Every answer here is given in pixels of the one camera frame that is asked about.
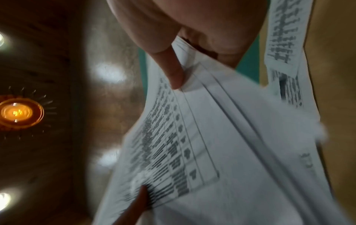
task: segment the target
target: wooden ceiling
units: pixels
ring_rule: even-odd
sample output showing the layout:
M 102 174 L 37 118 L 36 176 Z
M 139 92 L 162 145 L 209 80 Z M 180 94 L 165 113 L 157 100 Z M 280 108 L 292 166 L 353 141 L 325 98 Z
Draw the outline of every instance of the wooden ceiling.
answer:
M 31 129 L 0 131 L 0 192 L 14 199 L 0 224 L 41 224 L 73 203 L 67 28 L 73 8 L 67 0 L 0 3 L 0 95 L 24 95 L 47 110 Z

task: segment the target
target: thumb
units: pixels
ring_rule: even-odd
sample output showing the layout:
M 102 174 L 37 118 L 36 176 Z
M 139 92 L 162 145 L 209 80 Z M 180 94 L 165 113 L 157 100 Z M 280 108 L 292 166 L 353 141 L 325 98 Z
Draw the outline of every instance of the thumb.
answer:
M 185 74 L 171 45 L 162 52 L 149 53 L 149 55 L 162 68 L 172 89 L 178 89 L 184 84 Z

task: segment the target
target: green mat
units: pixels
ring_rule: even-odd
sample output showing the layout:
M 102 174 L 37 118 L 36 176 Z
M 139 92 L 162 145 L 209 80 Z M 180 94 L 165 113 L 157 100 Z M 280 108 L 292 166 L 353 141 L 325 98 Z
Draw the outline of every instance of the green mat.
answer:
M 238 64 L 236 71 L 249 77 L 251 80 L 259 83 L 260 81 L 260 36 L 252 43 L 241 62 Z M 142 85 L 144 87 L 145 97 L 147 97 L 147 67 L 146 67 L 146 53 L 142 49 L 138 50 L 140 61 L 140 70 Z

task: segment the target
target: wooden table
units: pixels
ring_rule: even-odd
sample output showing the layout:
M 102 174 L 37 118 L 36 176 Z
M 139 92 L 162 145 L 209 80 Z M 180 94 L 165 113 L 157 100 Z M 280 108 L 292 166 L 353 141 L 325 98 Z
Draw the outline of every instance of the wooden table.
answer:
M 334 195 L 356 222 L 356 1 L 314 0 L 305 42 L 321 121 L 329 133 L 322 156 Z M 260 83 L 267 21 L 260 33 Z

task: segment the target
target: hand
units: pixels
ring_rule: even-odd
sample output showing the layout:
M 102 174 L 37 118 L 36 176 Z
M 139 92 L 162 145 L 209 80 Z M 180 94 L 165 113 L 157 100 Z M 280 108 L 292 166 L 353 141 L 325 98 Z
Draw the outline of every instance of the hand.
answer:
M 236 67 L 263 24 L 266 0 L 108 0 L 131 39 L 162 68 L 173 89 L 184 72 L 171 46 L 177 35 Z
M 113 225 L 135 225 L 141 214 L 147 209 L 149 202 L 148 191 L 146 186 L 141 186 L 138 196 L 113 223 Z

